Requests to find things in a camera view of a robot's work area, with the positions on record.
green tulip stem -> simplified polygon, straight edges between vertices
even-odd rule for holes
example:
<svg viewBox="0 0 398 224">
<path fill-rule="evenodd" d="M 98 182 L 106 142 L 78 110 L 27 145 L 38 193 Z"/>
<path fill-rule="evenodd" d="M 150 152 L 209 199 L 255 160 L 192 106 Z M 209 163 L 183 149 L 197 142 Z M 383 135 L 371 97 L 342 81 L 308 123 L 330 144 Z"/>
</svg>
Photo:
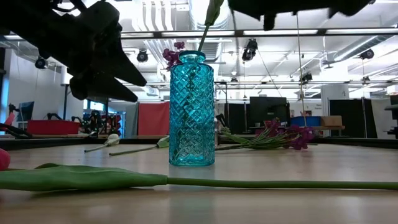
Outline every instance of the green tulip stem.
<svg viewBox="0 0 398 224">
<path fill-rule="evenodd" d="M 235 181 L 168 177 L 167 184 L 246 189 L 369 189 L 398 190 L 398 182 L 349 181 Z"/>
<path fill-rule="evenodd" d="M 206 29 L 205 29 L 205 32 L 203 33 L 203 36 L 201 37 L 198 51 L 201 51 L 201 48 L 203 47 L 203 44 L 205 43 L 207 31 L 209 31 L 209 28 L 210 28 L 210 24 L 206 24 Z"/>
<path fill-rule="evenodd" d="M 103 148 L 105 148 L 105 147 L 108 147 L 108 145 L 105 144 L 105 145 L 102 145 L 102 146 L 98 146 L 98 147 L 96 147 L 96 148 L 94 148 L 94 149 L 86 149 L 86 150 L 85 150 L 85 153 L 97 151 L 97 150 L 103 149 Z"/>
<path fill-rule="evenodd" d="M 143 151 L 149 151 L 152 149 L 157 149 L 157 146 L 152 146 L 152 147 L 148 147 L 145 149 L 138 149 L 138 150 L 129 150 L 129 151 L 123 151 L 123 152 L 114 152 L 114 153 L 109 153 L 110 156 L 118 156 L 118 155 L 125 155 L 125 154 L 131 154 L 131 153 L 135 153 L 135 152 L 143 152 Z"/>
</svg>

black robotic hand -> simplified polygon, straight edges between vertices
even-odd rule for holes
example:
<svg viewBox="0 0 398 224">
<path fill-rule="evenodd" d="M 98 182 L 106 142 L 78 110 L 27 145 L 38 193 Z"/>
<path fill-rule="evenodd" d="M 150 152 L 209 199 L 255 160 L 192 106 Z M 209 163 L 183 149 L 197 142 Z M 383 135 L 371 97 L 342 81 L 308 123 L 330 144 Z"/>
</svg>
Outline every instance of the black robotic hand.
<svg viewBox="0 0 398 224">
<path fill-rule="evenodd" d="M 228 0 L 232 10 L 242 12 L 248 16 L 260 20 L 264 16 L 264 30 L 271 30 L 275 26 L 275 18 L 278 13 L 292 12 L 296 15 L 299 11 L 310 9 L 328 8 L 329 19 L 337 12 L 346 16 L 353 16 L 362 10 L 366 5 L 373 4 L 375 0 Z"/>
<path fill-rule="evenodd" d="M 115 98 L 137 101 L 137 96 L 115 78 L 138 86 L 145 78 L 130 62 L 121 45 L 119 11 L 98 1 L 86 8 L 81 0 L 71 0 L 81 14 L 60 16 L 61 0 L 2 1 L 0 27 L 5 27 L 39 49 L 42 58 L 53 57 L 73 75 L 70 88 L 74 97 Z"/>
</svg>

computer monitor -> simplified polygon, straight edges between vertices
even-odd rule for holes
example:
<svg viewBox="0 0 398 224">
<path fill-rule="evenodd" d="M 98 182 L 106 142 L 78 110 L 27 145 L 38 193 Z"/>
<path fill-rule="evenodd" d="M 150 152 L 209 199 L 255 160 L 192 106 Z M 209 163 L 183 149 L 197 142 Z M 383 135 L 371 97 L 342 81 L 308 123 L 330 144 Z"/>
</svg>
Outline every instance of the computer monitor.
<svg viewBox="0 0 398 224">
<path fill-rule="evenodd" d="M 280 122 L 289 121 L 289 108 L 284 97 L 250 97 L 251 120 L 256 123 L 279 118 Z"/>
<path fill-rule="evenodd" d="M 32 102 L 25 102 L 25 103 L 20 103 L 19 104 L 19 113 L 17 117 L 17 121 L 28 121 L 32 119 L 32 113 L 33 113 L 33 106 L 34 106 L 34 101 Z"/>
</svg>

table surface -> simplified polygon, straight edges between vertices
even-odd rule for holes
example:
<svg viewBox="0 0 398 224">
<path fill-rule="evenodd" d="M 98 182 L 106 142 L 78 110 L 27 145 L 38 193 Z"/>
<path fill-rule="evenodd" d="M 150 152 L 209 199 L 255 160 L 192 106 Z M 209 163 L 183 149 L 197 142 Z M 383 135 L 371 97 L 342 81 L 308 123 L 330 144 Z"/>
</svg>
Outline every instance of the table surface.
<svg viewBox="0 0 398 224">
<path fill-rule="evenodd" d="M 11 167 L 46 162 L 120 167 L 171 177 L 226 180 L 398 181 L 398 151 L 317 145 L 307 151 L 221 151 L 209 167 L 174 167 L 168 150 L 95 145 L 11 151 Z M 0 223 L 397 223 L 398 192 L 376 190 L 243 190 L 159 186 L 106 192 L 30 193 L 0 190 Z"/>
</svg>

ceiling light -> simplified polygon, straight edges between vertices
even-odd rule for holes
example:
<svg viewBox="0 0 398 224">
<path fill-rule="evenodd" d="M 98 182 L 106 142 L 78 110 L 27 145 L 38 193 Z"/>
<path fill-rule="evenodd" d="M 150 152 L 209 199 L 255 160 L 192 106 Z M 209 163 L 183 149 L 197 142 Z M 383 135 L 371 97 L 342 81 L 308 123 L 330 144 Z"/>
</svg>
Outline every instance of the ceiling light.
<svg viewBox="0 0 398 224">
<path fill-rule="evenodd" d="M 187 43 L 200 43 L 200 39 L 187 40 Z M 231 39 L 205 39 L 205 43 L 231 43 Z"/>
<path fill-rule="evenodd" d="M 375 3 L 386 3 L 386 4 L 391 4 L 391 3 L 398 3 L 398 1 L 395 0 L 377 0 Z"/>
<path fill-rule="evenodd" d="M 136 47 L 123 47 L 123 50 L 125 52 L 138 52 L 139 51 L 139 49 Z"/>
<path fill-rule="evenodd" d="M 396 28 L 370 28 L 370 29 L 328 29 L 326 34 L 396 34 Z"/>
<path fill-rule="evenodd" d="M 7 40 L 24 40 L 22 37 L 18 35 L 5 35 L 4 38 Z"/>
<path fill-rule="evenodd" d="M 128 32 L 128 33 L 122 33 L 121 38 L 122 39 L 128 39 L 128 38 L 141 38 L 141 37 L 153 37 L 154 34 L 151 32 Z"/>
<path fill-rule="evenodd" d="M 211 36 L 233 36 L 235 31 L 233 30 L 213 30 L 207 32 L 207 37 Z M 163 37 L 198 37 L 203 36 L 203 31 L 189 31 L 189 32 L 164 32 Z"/>
<path fill-rule="evenodd" d="M 309 34 L 316 34 L 318 30 L 310 29 L 310 30 L 298 30 L 300 35 L 309 35 Z M 297 35 L 297 30 L 245 30 L 243 31 L 243 35 Z"/>
</svg>

